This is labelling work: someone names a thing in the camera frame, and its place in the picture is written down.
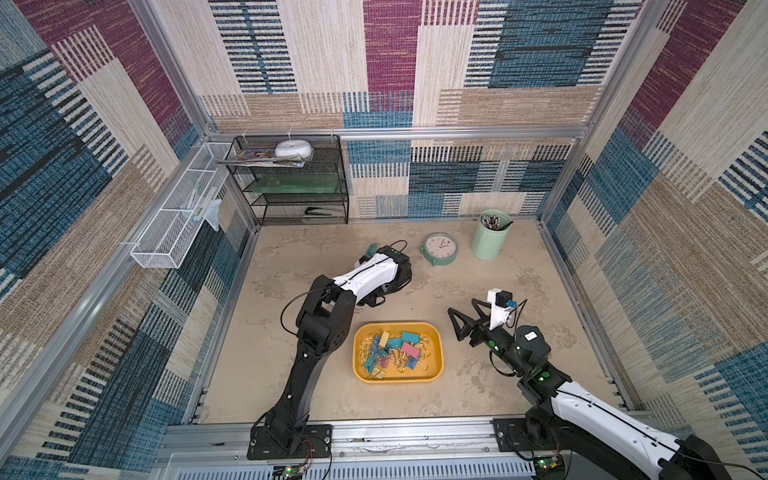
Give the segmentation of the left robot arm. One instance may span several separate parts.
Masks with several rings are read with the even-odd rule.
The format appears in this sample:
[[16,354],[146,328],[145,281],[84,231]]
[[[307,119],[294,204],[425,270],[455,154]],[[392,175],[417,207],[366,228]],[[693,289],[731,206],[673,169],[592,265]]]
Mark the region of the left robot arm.
[[307,425],[322,369],[348,337],[355,308],[380,305],[411,279],[410,257],[391,245],[361,257],[359,265],[344,275],[315,278],[299,296],[303,304],[294,332],[296,355],[285,388],[276,404],[251,427],[249,460],[330,456],[324,444],[332,436],[332,427]]

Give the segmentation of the yellow plastic storage box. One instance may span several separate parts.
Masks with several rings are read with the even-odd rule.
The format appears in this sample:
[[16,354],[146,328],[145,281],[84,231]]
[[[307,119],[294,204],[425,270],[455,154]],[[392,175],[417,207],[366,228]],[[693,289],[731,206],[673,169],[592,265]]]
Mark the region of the yellow plastic storage box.
[[[403,332],[418,334],[421,337],[421,340],[414,346],[422,352],[421,357],[419,358],[420,362],[414,370],[411,370],[406,367],[408,360],[411,358],[409,355],[404,353],[401,348],[388,350],[386,347],[385,352],[380,352],[378,354],[379,359],[387,356],[391,356],[393,359],[392,364],[387,369],[383,369],[386,371],[386,376],[381,380],[368,380],[368,373],[364,368],[364,364],[368,358],[365,361],[362,361],[359,358],[359,344],[361,341],[367,340],[370,343],[370,355],[372,355],[371,348],[373,339],[376,335],[381,336],[383,331],[388,331],[390,333],[390,338],[401,338]],[[439,378],[444,370],[442,340],[438,330],[432,324],[426,322],[368,323],[360,327],[354,336],[352,366],[353,372],[357,378],[367,384],[432,382]]]

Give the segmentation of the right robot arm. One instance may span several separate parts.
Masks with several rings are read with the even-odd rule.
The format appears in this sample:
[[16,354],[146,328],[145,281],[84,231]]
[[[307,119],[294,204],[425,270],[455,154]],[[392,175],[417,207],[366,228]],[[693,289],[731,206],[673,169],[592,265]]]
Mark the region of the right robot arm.
[[549,361],[550,345],[541,330],[522,325],[512,331],[491,327],[496,307],[474,299],[476,319],[447,310],[459,341],[488,348],[492,359],[531,404],[525,414],[534,443],[552,441],[589,460],[617,479],[729,479],[730,472],[706,441],[694,434],[679,439],[607,404]]

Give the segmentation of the pink binder clip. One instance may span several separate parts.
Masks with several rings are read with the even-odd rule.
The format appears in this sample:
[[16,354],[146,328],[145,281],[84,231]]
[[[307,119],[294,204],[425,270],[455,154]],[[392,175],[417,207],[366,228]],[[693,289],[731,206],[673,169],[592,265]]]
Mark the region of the pink binder clip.
[[412,358],[419,359],[422,352],[414,345],[404,342],[401,346],[401,350]]
[[381,369],[387,369],[393,362],[393,359],[391,356],[382,357],[379,359],[377,366]]

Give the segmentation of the yellow binder clip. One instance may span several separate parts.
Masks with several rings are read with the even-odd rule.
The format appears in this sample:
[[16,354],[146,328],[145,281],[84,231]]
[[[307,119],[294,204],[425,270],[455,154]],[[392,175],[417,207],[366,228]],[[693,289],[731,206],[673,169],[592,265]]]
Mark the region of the yellow binder clip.
[[368,373],[367,379],[368,380],[381,380],[386,376],[386,371],[375,367],[371,372]]
[[367,340],[363,340],[359,344],[358,356],[362,361],[365,361],[370,355],[370,343]]
[[380,349],[385,349],[387,347],[389,338],[390,338],[390,333],[388,331],[383,331],[379,340]]

